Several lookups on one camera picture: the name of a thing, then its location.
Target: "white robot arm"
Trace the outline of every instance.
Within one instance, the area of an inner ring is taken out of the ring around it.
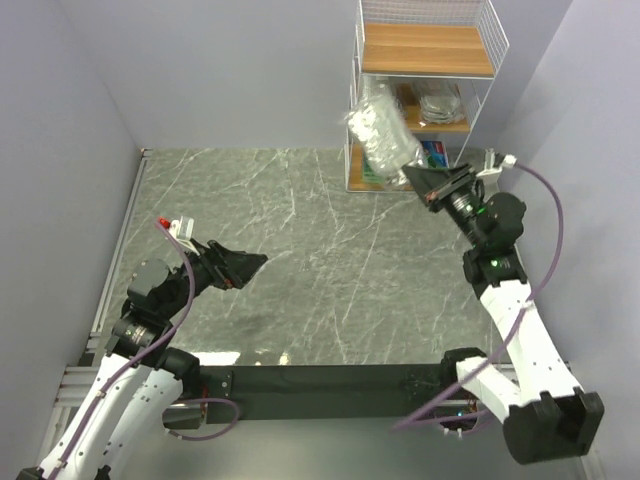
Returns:
[[[513,166],[515,161],[511,155],[500,155],[492,168],[501,169],[502,162]],[[403,170],[425,206],[433,212],[444,209],[471,243],[463,256],[465,277],[506,344],[518,384],[491,364],[496,352],[489,359],[476,348],[446,352],[441,379],[445,390],[396,428],[425,423],[419,419],[462,386],[503,424],[507,447],[519,463],[585,455],[604,406],[597,393],[584,393],[566,367],[532,301],[515,250],[524,231],[524,203],[503,192],[485,201],[483,184],[469,165]]]
[[[189,398],[202,393],[199,360],[167,347],[177,328],[170,319],[193,299],[190,294],[209,286],[243,288],[267,257],[227,250],[215,241],[200,245],[190,238],[190,218],[160,219],[160,224],[174,246],[187,252],[183,258],[192,276],[185,263],[172,270],[160,260],[142,262],[89,393],[54,449],[19,480],[117,479],[135,439],[161,421],[183,393]]]

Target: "marble floor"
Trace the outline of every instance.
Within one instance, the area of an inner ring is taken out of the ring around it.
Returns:
[[[208,289],[172,346],[205,364],[439,362],[499,337],[462,272],[468,244],[413,193],[347,193],[340,150],[155,150],[103,318],[135,266],[179,262],[152,222],[195,218],[194,238],[269,261],[243,290]]]

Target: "wall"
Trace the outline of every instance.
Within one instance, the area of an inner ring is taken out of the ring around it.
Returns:
[[[470,145],[495,146],[571,2],[492,0],[510,46]]]
[[[640,476],[638,18],[634,0],[574,2],[499,141],[564,201],[564,255],[539,304],[561,354],[604,400],[596,442],[609,480]],[[529,204],[520,246],[539,281],[554,244],[540,238],[555,232],[552,202],[534,180],[506,180]]]
[[[392,424],[389,419],[252,421],[210,442],[181,442],[158,425],[159,431],[140,439],[122,480],[582,478],[575,460],[518,465],[498,424],[463,441],[433,428],[390,434]],[[207,429],[198,435],[220,426]]]
[[[57,2],[0,2],[0,478],[86,344],[140,152]]]
[[[344,145],[355,0],[60,1],[138,145]]]

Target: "shelf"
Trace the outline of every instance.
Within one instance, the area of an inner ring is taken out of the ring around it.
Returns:
[[[407,126],[413,133],[469,133],[466,118],[455,123],[424,123],[420,117],[420,105],[407,84],[398,87],[398,96],[407,111]]]
[[[351,192],[379,192],[383,191],[384,187],[375,183],[367,183],[362,178],[362,147],[360,145],[354,145],[351,152],[351,168],[349,169],[349,188]],[[411,187],[406,187],[404,190],[411,191]]]
[[[364,73],[493,78],[477,28],[366,23]]]

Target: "metal frame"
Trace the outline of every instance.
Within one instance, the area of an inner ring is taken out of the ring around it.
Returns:
[[[138,172],[133,182],[133,187],[131,189],[131,196],[129,197],[129,202],[127,203],[127,210],[125,211],[124,219],[122,222],[122,228],[120,229],[120,235],[118,235],[118,241],[116,243],[115,252],[113,254],[113,258],[111,259],[111,264],[109,265],[107,278],[105,279],[105,282],[104,282],[104,287],[102,289],[102,294],[100,295],[100,301],[98,303],[98,309],[96,310],[96,315],[94,317],[93,325],[91,327],[92,332],[102,331],[102,327],[104,324],[104,317],[107,313],[107,310],[109,309],[111,294],[113,293],[113,288],[115,286],[115,282],[113,281],[113,279],[118,273],[118,268],[120,267],[120,260],[122,259],[122,253],[124,251],[124,242],[127,238],[127,233],[129,231],[129,223],[130,223],[129,220],[133,215],[133,210],[135,208],[136,200],[138,198],[138,192],[140,191],[140,184],[142,182],[142,177],[144,175],[147,162],[151,158],[152,153],[153,153],[153,150],[150,150],[150,149],[142,150],[140,165],[138,166]]]
[[[355,74],[352,75],[352,87],[350,95],[356,92],[356,98],[360,98],[359,84],[360,77],[367,75],[362,72],[362,58],[364,55],[365,23],[399,23],[399,24],[422,24],[422,25],[456,25],[473,26],[478,29],[478,33],[487,51],[489,61],[493,66],[493,77],[477,76],[448,76],[438,75],[437,78],[456,81],[462,95],[464,110],[469,123],[469,132],[462,141],[462,147],[458,156],[453,161],[457,165],[462,158],[462,154],[469,143],[471,134],[476,126],[478,118],[482,113],[484,104],[493,87],[493,83],[504,61],[509,49],[509,41],[502,28],[500,19],[495,11],[491,0],[358,0],[356,17],[356,41],[354,45],[354,59],[358,60],[357,65],[352,66]],[[399,78],[424,78],[424,75],[393,74],[389,75]],[[489,82],[486,93],[478,93],[479,84]],[[429,138],[440,138],[440,135],[447,136],[459,134],[429,134]],[[346,145],[349,146],[351,140],[347,133]],[[345,147],[345,188],[349,190],[349,171],[351,166],[351,149]]]
[[[203,365],[201,375],[210,396],[231,398],[243,406],[244,420],[396,417],[410,413],[440,392],[441,368],[440,364]],[[497,368],[509,380],[517,381],[512,365]],[[62,436],[71,411],[82,404],[98,370],[65,370],[42,457]],[[442,406],[465,405],[467,395],[461,391]],[[228,413],[224,408],[210,408],[208,423],[227,422]]]

